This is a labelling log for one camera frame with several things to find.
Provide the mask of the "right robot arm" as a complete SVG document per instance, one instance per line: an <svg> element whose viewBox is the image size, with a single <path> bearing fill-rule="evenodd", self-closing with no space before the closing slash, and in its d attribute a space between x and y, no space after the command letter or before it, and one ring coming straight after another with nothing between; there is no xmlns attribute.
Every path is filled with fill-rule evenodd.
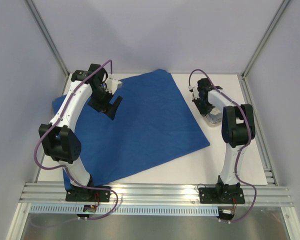
<svg viewBox="0 0 300 240"><path fill-rule="evenodd" d="M235 200L245 202L241 182L238 180L246 148L255 138L254 111L251 104L238 104L227 96L220 86L202 78L197 86L189 86L192 102L206 117L214 109L222 113L221 136L226 145L223 167L215 187L200 188L203 201L229 204Z"/></svg>

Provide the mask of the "blue surgical drape cloth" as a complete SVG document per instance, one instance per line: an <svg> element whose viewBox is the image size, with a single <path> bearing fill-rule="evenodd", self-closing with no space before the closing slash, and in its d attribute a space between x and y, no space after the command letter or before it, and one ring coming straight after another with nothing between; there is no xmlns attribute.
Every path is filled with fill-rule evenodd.
<svg viewBox="0 0 300 240"><path fill-rule="evenodd" d="M172 75L157 69L122 83L114 119L85 104L75 126L80 158L93 183L109 184L167 164L140 182L194 184L196 164L190 155L210 142Z"/></svg>

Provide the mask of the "stainless steel instrument tray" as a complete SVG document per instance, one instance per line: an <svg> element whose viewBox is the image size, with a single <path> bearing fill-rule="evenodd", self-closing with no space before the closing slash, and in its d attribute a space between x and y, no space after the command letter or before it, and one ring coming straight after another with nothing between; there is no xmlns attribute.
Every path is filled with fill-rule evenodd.
<svg viewBox="0 0 300 240"><path fill-rule="evenodd" d="M193 103L210 127L216 127L222 123L222 112L218 108L211 104L203 104L199 99L194 99Z"/></svg>

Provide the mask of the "clear packet with gloves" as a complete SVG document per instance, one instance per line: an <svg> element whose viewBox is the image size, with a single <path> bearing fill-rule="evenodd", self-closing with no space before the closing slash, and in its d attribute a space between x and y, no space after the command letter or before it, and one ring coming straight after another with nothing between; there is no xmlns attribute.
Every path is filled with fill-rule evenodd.
<svg viewBox="0 0 300 240"><path fill-rule="evenodd" d="M222 122L222 112L218 108L213 108L211 112L209 112L206 117L208 121L212 124L218 124Z"/></svg>

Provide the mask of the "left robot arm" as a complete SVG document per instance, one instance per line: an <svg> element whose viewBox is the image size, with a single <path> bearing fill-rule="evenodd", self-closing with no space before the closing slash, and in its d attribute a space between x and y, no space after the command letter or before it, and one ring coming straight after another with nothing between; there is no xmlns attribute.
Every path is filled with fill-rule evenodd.
<svg viewBox="0 0 300 240"><path fill-rule="evenodd" d="M88 70L76 70L58 112L48 124L41 124L38 129L40 139L37 145L42 146L45 155L57 162L56 169L64 169L72 187L85 201L94 197L95 188L91 174L82 163L82 144L75 128L85 105L111 120L115 118L123 98L118 96L111 103L115 92L122 86L121 81L114 79L112 71L105 70L106 65L112 64L108 60L104 64L92 63Z"/></svg>

